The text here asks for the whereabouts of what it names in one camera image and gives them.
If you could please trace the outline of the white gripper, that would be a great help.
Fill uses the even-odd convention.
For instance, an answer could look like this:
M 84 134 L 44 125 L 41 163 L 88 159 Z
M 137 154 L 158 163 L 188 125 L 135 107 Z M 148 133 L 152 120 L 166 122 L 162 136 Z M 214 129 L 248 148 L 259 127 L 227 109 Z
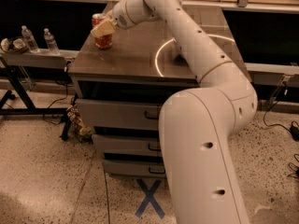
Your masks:
M 116 26 L 121 29 L 129 29 L 136 26 L 133 20 L 134 8 L 134 4 L 129 0 L 120 1 L 107 13 L 110 19 L 104 19 L 95 25 L 91 30 L 91 34 L 99 38 L 115 33 Z

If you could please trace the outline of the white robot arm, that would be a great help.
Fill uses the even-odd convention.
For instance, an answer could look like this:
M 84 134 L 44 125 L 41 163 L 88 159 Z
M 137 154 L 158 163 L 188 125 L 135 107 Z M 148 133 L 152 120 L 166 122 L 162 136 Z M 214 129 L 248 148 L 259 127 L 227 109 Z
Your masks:
M 249 79 L 182 8 L 180 0 L 122 0 L 95 37 L 161 19 L 198 82 L 163 104 L 160 145 L 177 224 L 250 224 L 228 148 L 257 109 Z

